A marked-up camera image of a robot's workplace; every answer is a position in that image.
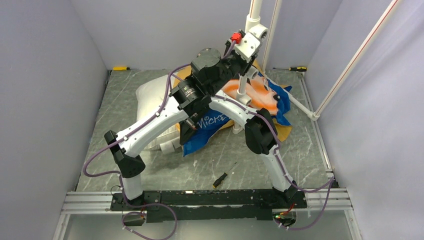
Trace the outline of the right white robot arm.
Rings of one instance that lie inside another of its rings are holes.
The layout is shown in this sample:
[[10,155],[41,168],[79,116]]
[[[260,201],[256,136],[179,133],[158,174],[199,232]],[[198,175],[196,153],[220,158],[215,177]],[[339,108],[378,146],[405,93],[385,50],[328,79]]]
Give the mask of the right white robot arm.
[[224,93],[193,99],[183,97],[177,102],[178,110],[187,115],[180,121],[182,145],[186,144],[198,131],[198,122],[205,114],[210,110],[220,112],[243,127],[247,147],[262,157],[276,193],[276,203],[282,208],[287,208],[295,201],[295,195],[300,191],[300,187],[297,186],[283,163],[280,154],[281,142],[268,110],[248,107]]

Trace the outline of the white pillow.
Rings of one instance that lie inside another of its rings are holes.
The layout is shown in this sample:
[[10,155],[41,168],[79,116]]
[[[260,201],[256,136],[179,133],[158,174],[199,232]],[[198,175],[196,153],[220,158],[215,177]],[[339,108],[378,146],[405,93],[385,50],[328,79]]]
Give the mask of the white pillow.
[[[135,91],[137,98],[136,120],[153,115],[163,103],[168,76],[164,75],[140,85]],[[154,138],[144,149],[148,151],[160,150],[164,155],[173,153],[180,147],[180,132],[175,124]]]

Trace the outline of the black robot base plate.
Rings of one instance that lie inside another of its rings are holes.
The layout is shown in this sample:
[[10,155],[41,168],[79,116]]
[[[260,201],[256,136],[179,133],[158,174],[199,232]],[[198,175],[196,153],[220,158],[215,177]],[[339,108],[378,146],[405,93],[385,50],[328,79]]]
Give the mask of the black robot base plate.
[[289,194],[275,189],[226,190],[146,190],[143,194],[124,202],[122,193],[114,193],[110,204],[113,212],[145,210],[147,223],[172,221],[171,208],[179,221],[256,219],[272,220],[273,213],[284,209],[307,208],[305,193]]

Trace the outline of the yellow blue pillowcase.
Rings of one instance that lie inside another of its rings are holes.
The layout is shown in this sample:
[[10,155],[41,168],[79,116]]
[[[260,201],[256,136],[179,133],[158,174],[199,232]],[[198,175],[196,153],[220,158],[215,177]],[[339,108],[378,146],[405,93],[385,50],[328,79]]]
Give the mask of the yellow blue pillowcase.
[[[292,130],[292,125],[285,117],[290,111],[290,85],[280,85],[266,77],[260,66],[254,62],[258,74],[247,81],[246,94],[251,98],[249,110],[254,112],[265,108],[269,111],[276,128],[279,141],[285,141]],[[195,153],[206,146],[212,136],[221,129],[231,127],[234,123],[245,125],[251,117],[246,110],[234,103],[223,103],[222,99],[212,101],[214,109],[210,109],[196,124],[195,133],[182,145],[183,156]]]

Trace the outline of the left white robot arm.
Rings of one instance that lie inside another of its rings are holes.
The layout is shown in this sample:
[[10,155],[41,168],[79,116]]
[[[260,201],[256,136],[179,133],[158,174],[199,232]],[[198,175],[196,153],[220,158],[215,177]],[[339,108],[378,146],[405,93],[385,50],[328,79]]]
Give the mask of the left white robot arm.
[[124,204],[131,210],[144,203],[141,173],[146,165],[140,153],[154,138],[180,122],[195,130],[211,109],[212,98],[223,96],[222,88],[252,68],[257,53],[245,54],[227,47],[225,55],[215,48],[204,48],[191,61],[190,74],[174,88],[166,87],[163,102],[150,116],[119,132],[108,131],[104,138],[118,166]]

